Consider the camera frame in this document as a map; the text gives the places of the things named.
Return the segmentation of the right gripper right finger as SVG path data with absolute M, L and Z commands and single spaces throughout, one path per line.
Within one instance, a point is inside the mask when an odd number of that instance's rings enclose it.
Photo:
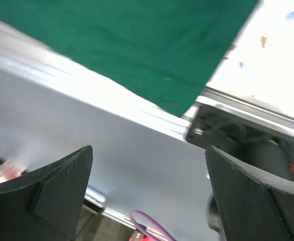
M 294 240 L 294 182 L 214 146 L 206 162 L 226 240 Z

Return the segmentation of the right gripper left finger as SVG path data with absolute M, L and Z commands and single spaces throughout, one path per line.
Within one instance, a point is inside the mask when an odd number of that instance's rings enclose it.
M 92 161 L 85 146 L 0 183 L 0 240 L 74 240 Z

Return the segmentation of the green surgical cloth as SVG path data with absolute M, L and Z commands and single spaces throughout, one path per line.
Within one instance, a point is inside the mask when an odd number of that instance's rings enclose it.
M 182 116 L 256 6 L 257 1 L 0 1 L 0 21 Z

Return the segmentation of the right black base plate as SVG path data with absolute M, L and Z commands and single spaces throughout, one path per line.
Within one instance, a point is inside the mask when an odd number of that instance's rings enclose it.
M 289 171 L 294 175 L 294 137 L 289 132 L 269 129 L 266 125 L 228 113 L 217 107 L 201 106 L 186 134 L 186 141 L 205 149 L 213 144 L 228 152 L 240 144 L 268 141 L 285 151 Z

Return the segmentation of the aluminium mounting rail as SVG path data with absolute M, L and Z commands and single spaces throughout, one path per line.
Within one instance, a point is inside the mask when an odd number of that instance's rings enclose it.
M 205 240 L 211 194 L 200 128 L 238 121 L 248 135 L 284 141 L 294 158 L 294 87 L 266 90 L 247 70 L 221 66 L 182 117 L 49 49 L 0 21 L 0 157 L 37 169 L 93 148 L 87 187 L 103 213 L 148 212 L 181 240 Z M 294 167 L 291 171 L 294 178 Z

